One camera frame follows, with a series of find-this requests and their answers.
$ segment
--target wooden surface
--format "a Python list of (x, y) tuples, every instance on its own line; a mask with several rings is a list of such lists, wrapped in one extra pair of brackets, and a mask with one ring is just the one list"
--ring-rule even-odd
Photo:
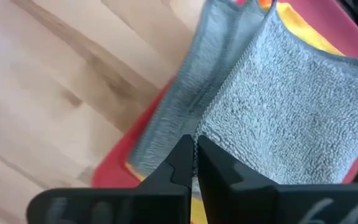
[(0, 0), (0, 223), (94, 168), (174, 76), (203, 0)]

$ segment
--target fabric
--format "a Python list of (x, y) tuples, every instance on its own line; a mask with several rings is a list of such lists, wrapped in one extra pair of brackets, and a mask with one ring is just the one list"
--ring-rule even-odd
[(242, 7), (226, 0), (205, 3), (185, 62), (129, 158), (139, 174), (149, 175), (183, 134), (195, 132), (263, 17), (256, 1)]
[[(293, 32), (293, 29), (291, 28), (291, 22), (287, 22), (287, 16), (285, 16), (286, 13), (288, 13), (287, 10), (280, 10), (282, 3), (279, 3), (277, 8), (280, 13), (280, 17), (282, 17), (285, 25)], [(331, 52), (334, 54), (337, 54), (337, 50), (330, 44), (326, 47), (322, 47), (320, 45), (317, 45), (316, 43), (313, 43), (314, 39), (323, 39), (322, 36), (320, 36), (315, 30), (313, 30), (312, 27), (310, 27), (292, 8), (292, 10), (295, 16), (291, 18), (291, 20), (296, 21), (296, 24), (294, 24), (294, 28), (299, 30), (299, 27), (302, 26), (301, 30), (304, 30), (305, 34), (309, 34), (310, 32), (315, 33), (317, 36), (313, 37), (313, 35), (302, 35), (300, 36), (303, 40), (307, 41), (314, 47), (317, 47), (321, 50), (325, 50), (327, 52)], [(131, 173), (129, 173), (129, 176), (132, 176), (135, 174), (138, 176), (137, 184), (134, 184), (134, 180), (130, 179), (130, 181), (125, 181), (126, 179), (118, 177), (117, 170), (113, 169), (114, 167), (112, 165), (120, 163), (122, 161), (116, 161), (115, 158), (118, 157), (126, 157), (128, 155), (129, 151), (132, 150), (132, 146), (137, 142), (137, 140), (140, 138), (140, 135), (142, 134), (143, 130), (146, 128), (147, 123), (149, 122), (149, 119), (153, 115), (153, 112), (157, 109), (158, 104), (160, 103), (160, 99), (162, 95), (164, 94), (164, 91), (161, 92), (158, 99), (156, 99), (155, 102), (150, 106), (150, 108), (147, 109), (147, 111), (138, 119), (138, 121), (135, 123), (133, 127), (131, 127), (131, 130), (124, 135), (124, 137), (119, 141), (119, 144), (114, 146), (112, 151), (109, 153), (109, 155), (105, 158), (105, 160), (102, 162), (101, 165), (96, 169), (95, 175), (93, 177), (93, 186), (94, 187), (135, 187), (137, 184), (140, 183), (140, 180), (143, 179), (143, 177), (139, 174), (136, 174), (134, 170), (132, 170), (131, 166), (127, 164), (127, 167), (129, 167), (129, 170)], [(192, 213), (191, 213), (191, 220), (193, 223), (206, 223), (206, 217), (204, 214), (204, 209), (202, 206), (202, 203), (200, 200), (192, 199)]]
[(344, 55), (358, 58), (358, 27), (336, 0), (282, 0)]
[(341, 183), (358, 156), (358, 59), (304, 43), (273, 4), (200, 135), (279, 184)]

